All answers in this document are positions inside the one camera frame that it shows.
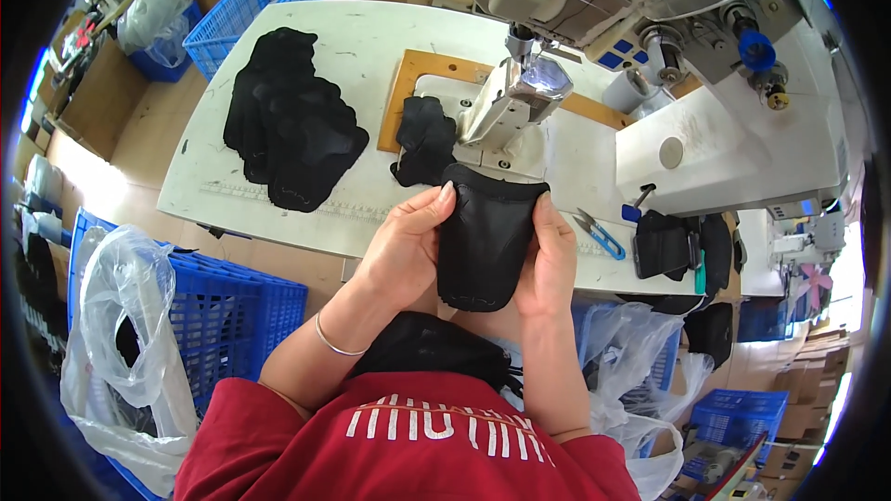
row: spool of thread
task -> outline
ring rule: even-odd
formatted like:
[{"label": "spool of thread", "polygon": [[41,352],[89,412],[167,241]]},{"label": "spool of thread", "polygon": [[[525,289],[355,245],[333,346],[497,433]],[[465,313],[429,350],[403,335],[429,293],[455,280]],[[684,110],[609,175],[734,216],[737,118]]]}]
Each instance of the spool of thread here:
[{"label": "spool of thread", "polygon": [[618,74],[603,91],[602,102],[619,113],[629,115],[652,96],[650,85],[636,68]]}]

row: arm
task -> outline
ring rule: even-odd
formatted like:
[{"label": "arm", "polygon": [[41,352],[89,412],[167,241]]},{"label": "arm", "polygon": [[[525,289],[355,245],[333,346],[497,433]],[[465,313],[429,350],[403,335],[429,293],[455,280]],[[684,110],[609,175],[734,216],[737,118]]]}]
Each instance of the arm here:
[{"label": "arm", "polygon": [[359,360],[333,351],[366,350],[395,315],[436,277],[438,225],[454,210],[451,182],[395,206],[375,233],[355,275],[263,364],[259,382],[309,418],[327,403]]},{"label": "arm", "polygon": [[542,194],[536,227],[514,293],[520,316],[525,412],[559,443],[591,435],[588,388],[575,354],[569,304],[575,283],[575,234]]}]

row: round metal disk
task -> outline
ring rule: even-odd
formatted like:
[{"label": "round metal disk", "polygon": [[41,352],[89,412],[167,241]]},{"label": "round metal disk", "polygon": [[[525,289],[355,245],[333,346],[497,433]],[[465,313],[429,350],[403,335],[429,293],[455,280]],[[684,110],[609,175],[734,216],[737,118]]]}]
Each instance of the round metal disk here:
[{"label": "round metal disk", "polygon": [[659,148],[659,162],[662,163],[662,166],[669,170],[674,169],[681,164],[683,158],[684,144],[680,139],[673,136],[662,142],[662,146]]}]

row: pile of cardboard boxes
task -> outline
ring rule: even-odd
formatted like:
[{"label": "pile of cardboard boxes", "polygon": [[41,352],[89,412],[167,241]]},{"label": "pile of cardboard boxes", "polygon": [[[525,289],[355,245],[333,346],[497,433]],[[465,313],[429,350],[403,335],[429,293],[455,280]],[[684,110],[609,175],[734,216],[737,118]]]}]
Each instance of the pile of cardboard boxes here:
[{"label": "pile of cardboard boxes", "polygon": [[832,401],[839,394],[850,354],[844,330],[811,334],[795,361],[774,381],[774,391],[788,391],[776,443],[758,480],[774,501],[790,499],[811,471],[826,438]]}]

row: sewing machine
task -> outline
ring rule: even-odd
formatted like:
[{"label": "sewing machine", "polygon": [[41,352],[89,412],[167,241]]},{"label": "sewing machine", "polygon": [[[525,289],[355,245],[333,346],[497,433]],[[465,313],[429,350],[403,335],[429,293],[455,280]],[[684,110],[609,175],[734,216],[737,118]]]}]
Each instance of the sewing machine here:
[{"label": "sewing machine", "polygon": [[763,207],[784,219],[819,214],[841,196],[848,151],[832,65],[840,39],[817,23],[829,12],[821,0],[475,1],[511,22],[508,55],[455,113],[459,161],[509,180],[543,179],[547,136],[560,131],[557,107],[572,92],[549,55],[571,48],[618,73],[604,97],[623,105],[690,74],[702,83],[616,133],[624,202],[655,184],[646,208]]}]

